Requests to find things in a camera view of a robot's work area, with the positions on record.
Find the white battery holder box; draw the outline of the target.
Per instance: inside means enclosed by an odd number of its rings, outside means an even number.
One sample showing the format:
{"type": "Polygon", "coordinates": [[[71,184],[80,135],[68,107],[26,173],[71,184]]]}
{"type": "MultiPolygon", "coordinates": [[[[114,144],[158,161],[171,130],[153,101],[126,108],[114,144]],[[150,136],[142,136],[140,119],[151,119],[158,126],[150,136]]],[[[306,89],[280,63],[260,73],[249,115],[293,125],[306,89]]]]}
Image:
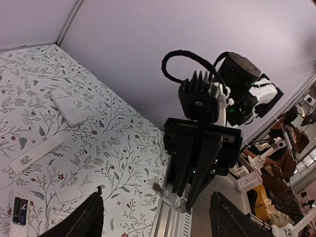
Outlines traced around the white battery holder box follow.
{"type": "Polygon", "coordinates": [[[67,91],[51,91],[50,97],[69,127],[76,127],[84,124],[84,116],[76,108],[73,97],[70,96],[67,91]]]}

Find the black battery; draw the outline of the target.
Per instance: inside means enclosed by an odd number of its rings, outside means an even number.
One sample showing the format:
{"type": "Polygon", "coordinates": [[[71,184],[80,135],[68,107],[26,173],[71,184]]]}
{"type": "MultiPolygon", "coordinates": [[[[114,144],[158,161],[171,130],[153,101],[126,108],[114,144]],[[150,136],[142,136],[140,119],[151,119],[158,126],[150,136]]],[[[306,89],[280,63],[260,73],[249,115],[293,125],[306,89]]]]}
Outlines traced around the black battery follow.
{"type": "Polygon", "coordinates": [[[15,223],[15,224],[19,223],[20,206],[21,206],[21,199],[19,197],[16,197],[14,199],[13,215],[12,215],[12,222],[15,223]]]}
{"type": "Polygon", "coordinates": [[[19,223],[22,226],[25,226],[27,222],[27,207],[28,207],[28,201],[26,199],[21,199],[19,223]]]}

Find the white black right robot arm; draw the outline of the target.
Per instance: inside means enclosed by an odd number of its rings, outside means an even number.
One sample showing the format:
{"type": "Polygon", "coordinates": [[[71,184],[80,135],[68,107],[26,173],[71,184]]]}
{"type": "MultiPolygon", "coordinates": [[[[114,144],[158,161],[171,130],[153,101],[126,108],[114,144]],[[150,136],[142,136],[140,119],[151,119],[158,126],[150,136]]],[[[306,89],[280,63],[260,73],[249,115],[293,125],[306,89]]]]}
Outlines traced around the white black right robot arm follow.
{"type": "Polygon", "coordinates": [[[164,76],[179,84],[184,119],[168,118],[164,148],[170,155],[161,199],[173,210],[190,213],[202,191],[216,176],[228,175],[243,142],[241,125],[264,117],[283,92],[247,58],[223,52],[214,63],[186,50],[166,54],[164,76]],[[173,57],[187,57],[205,68],[190,79],[167,71],[173,57]]]}

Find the white remote control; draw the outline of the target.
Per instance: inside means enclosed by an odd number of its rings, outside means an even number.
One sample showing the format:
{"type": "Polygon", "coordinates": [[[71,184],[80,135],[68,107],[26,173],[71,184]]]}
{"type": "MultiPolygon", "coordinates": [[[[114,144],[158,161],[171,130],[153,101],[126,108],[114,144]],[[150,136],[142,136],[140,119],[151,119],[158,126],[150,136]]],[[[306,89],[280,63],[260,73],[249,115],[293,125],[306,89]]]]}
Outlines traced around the white remote control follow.
{"type": "Polygon", "coordinates": [[[26,193],[15,191],[10,218],[10,237],[27,237],[29,207],[29,195],[26,193]]]}

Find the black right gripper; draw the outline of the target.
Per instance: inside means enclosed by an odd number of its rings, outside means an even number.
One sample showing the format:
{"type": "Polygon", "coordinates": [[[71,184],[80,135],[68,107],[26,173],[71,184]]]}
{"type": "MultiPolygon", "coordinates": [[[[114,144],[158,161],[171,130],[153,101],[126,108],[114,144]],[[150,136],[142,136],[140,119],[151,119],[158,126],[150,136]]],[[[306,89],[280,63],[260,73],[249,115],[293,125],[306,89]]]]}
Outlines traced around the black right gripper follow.
{"type": "Polygon", "coordinates": [[[164,131],[164,147],[171,155],[172,191],[182,195],[186,185],[191,185],[186,203],[186,210],[191,213],[210,171],[226,176],[236,164],[243,132],[238,128],[203,125],[177,118],[168,118],[164,131]]]}

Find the white battery compartment cover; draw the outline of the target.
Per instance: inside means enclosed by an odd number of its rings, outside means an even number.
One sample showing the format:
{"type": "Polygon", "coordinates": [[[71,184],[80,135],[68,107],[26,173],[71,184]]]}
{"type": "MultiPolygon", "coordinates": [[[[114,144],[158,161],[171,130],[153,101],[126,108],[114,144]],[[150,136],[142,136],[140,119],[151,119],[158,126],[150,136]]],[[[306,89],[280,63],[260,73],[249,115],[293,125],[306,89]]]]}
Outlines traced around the white battery compartment cover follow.
{"type": "Polygon", "coordinates": [[[78,184],[56,188],[55,193],[61,204],[69,204],[83,198],[82,191],[78,184]]]}

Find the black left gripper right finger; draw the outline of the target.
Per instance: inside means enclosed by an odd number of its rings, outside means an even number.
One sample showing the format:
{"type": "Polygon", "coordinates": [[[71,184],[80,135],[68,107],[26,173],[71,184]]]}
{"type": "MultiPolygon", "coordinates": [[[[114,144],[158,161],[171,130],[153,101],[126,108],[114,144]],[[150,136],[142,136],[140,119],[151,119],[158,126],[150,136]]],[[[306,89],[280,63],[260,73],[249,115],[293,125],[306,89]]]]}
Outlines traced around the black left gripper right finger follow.
{"type": "Polygon", "coordinates": [[[244,215],[221,192],[213,192],[210,198],[209,217],[213,237],[272,237],[244,215]]]}

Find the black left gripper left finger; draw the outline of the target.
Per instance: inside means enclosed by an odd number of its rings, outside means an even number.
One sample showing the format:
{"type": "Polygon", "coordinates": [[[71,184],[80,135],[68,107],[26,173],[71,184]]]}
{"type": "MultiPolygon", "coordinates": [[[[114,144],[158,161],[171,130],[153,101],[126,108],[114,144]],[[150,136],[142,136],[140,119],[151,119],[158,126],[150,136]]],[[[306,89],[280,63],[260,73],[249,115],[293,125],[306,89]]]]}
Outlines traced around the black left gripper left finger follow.
{"type": "Polygon", "coordinates": [[[104,224],[102,188],[97,187],[82,204],[41,237],[100,237],[104,224]]]}

